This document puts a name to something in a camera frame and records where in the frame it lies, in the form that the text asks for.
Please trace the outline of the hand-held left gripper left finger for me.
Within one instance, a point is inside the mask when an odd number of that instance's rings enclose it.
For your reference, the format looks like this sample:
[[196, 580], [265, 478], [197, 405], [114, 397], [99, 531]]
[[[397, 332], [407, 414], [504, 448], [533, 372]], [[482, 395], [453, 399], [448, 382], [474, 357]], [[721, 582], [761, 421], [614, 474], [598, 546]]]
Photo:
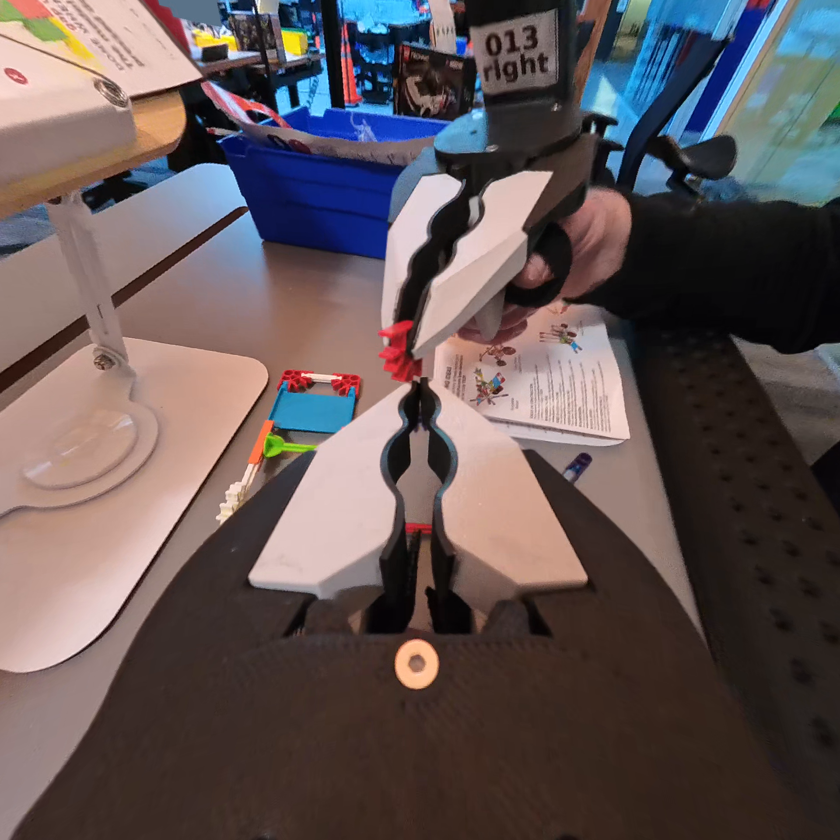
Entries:
[[383, 599], [376, 628], [406, 629], [417, 551], [396, 482], [411, 463], [419, 396], [416, 382], [401, 385], [311, 453], [248, 574], [253, 587], [319, 600], [374, 587]]

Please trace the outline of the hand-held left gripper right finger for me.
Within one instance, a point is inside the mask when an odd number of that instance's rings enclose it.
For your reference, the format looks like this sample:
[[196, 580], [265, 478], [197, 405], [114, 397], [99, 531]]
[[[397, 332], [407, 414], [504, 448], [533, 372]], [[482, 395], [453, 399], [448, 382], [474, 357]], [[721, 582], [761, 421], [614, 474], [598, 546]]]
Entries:
[[586, 587], [589, 577], [526, 453], [445, 388], [418, 385], [434, 497], [427, 589], [433, 628], [466, 634], [500, 602]]

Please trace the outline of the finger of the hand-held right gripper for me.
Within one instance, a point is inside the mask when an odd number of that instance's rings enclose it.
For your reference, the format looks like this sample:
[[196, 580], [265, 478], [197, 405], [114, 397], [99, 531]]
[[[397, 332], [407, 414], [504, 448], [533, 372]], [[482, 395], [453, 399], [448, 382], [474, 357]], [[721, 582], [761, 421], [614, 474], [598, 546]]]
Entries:
[[469, 231], [468, 181], [451, 174], [402, 174], [392, 193], [381, 294], [381, 329], [411, 320], [412, 354], [416, 324], [429, 286]]
[[523, 226], [550, 171], [522, 171], [491, 182], [480, 196], [483, 215], [455, 245], [430, 283], [416, 323], [412, 356], [423, 359], [485, 307], [524, 267]]

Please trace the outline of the colourful toy cart frame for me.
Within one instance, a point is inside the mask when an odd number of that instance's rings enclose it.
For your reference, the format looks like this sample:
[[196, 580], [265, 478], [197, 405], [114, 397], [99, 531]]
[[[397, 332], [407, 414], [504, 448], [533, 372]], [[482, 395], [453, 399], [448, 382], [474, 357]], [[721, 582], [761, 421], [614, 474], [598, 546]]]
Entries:
[[245, 473], [226, 490], [217, 522], [226, 522], [242, 506], [266, 460], [281, 454], [304, 454], [317, 448], [315, 444], [288, 443], [280, 435], [282, 431], [338, 433], [352, 421], [360, 393], [361, 378], [357, 374], [284, 371], [268, 419], [248, 457]]

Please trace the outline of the red toy fan connector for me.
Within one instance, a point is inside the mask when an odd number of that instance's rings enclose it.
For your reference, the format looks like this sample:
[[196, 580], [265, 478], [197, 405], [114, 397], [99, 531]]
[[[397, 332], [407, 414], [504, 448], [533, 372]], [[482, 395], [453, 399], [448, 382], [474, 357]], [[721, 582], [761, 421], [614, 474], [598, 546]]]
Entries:
[[407, 348], [412, 328], [413, 321], [404, 320], [378, 331], [385, 342], [379, 357], [384, 361], [384, 371], [396, 382], [410, 383], [423, 372], [423, 363], [414, 359]]

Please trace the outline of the person's right hand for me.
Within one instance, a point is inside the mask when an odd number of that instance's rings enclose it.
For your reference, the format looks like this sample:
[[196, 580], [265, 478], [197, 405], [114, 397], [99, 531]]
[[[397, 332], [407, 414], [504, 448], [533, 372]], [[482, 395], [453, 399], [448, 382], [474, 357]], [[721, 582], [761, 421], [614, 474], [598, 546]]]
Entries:
[[546, 234], [549, 243], [535, 250], [508, 284], [524, 298], [577, 302], [621, 269], [631, 233], [631, 207], [622, 194], [595, 188], [573, 215]]

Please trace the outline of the blue plastic bin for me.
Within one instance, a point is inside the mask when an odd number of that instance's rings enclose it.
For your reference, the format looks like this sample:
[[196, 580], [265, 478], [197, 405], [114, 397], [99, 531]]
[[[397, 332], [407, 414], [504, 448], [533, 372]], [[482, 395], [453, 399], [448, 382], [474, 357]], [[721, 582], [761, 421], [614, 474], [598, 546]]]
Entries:
[[405, 166], [217, 142], [263, 240], [383, 259], [392, 190]]

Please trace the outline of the black toy set box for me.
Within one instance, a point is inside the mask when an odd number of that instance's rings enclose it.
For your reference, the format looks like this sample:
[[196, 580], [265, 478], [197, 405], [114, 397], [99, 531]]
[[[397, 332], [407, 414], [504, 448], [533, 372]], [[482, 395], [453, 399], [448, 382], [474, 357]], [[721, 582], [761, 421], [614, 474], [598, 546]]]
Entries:
[[454, 121], [467, 114], [476, 95], [476, 61], [410, 43], [395, 48], [393, 114]]

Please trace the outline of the crumpled printed plastic bag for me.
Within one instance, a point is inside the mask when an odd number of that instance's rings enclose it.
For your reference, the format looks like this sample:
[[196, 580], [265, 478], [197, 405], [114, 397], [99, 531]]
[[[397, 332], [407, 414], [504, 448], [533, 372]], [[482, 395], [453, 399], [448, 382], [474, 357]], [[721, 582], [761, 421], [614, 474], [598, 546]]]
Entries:
[[285, 117], [257, 101], [202, 83], [211, 103], [239, 127], [252, 143], [281, 151], [346, 161], [406, 166], [434, 143], [445, 122], [400, 115], [352, 113], [330, 108], [313, 117], [299, 107]]

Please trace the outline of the toy instruction booklet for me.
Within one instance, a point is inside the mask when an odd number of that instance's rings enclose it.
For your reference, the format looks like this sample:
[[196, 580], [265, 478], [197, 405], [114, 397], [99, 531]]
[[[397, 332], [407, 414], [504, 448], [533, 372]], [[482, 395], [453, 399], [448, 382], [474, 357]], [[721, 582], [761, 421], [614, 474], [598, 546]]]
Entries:
[[517, 338], [441, 344], [434, 382], [510, 436], [556, 442], [628, 440], [623, 382], [602, 312], [554, 303]]

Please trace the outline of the orange striped traffic cone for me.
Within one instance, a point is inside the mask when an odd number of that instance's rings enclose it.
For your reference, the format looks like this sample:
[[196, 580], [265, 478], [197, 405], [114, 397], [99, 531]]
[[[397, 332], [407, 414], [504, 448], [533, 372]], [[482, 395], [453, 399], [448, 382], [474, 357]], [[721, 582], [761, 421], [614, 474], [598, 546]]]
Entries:
[[354, 22], [350, 22], [350, 24], [347, 22], [342, 23], [340, 59], [345, 108], [355, 108], [362, 103], [362, 96], [359, 93], [353, 62], [354, 27]]

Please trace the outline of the black support pillar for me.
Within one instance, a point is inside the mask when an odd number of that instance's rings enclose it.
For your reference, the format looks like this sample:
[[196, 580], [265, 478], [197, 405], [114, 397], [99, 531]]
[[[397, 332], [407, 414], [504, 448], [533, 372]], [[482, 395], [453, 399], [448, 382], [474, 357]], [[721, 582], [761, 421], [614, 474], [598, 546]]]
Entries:
[[329, 79], [331, 108], [344, 109], [341, 65], [342, 28], [337, 1], [321, 1], [322, 42]]

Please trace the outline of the wooden stand board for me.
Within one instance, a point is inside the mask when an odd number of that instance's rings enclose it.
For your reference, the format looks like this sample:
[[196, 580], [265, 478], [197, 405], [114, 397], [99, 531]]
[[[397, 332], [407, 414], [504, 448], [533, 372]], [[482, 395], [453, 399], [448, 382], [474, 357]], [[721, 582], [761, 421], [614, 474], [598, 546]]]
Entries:
[[133, 101], [135, 139], [128, 145], [41, 171], [1, 187], [1, 218], [78, 192], [171, 153], [186, 128], [186, 111], [176, 91]]

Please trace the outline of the white instruction board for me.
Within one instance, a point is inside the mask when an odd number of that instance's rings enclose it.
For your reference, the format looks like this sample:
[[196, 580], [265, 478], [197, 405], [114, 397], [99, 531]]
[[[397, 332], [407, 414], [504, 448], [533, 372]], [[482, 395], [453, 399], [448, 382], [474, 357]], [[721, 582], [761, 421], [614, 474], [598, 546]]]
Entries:
[[132, 100], [201, 76], [158, 2], [1, 2], [1, 183], [130, 144]]

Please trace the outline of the stand foot bracket with dome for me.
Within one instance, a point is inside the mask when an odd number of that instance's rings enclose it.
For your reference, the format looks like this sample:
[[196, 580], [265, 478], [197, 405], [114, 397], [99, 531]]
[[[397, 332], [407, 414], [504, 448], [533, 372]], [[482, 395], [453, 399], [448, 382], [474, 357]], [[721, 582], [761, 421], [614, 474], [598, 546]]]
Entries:
[[159, 421], [133, 399], [128, 358], [93, 347], [93, 371], [56, 368], [2, 411], [1, 515], [68, 508], [118, 487], [154, 452]]

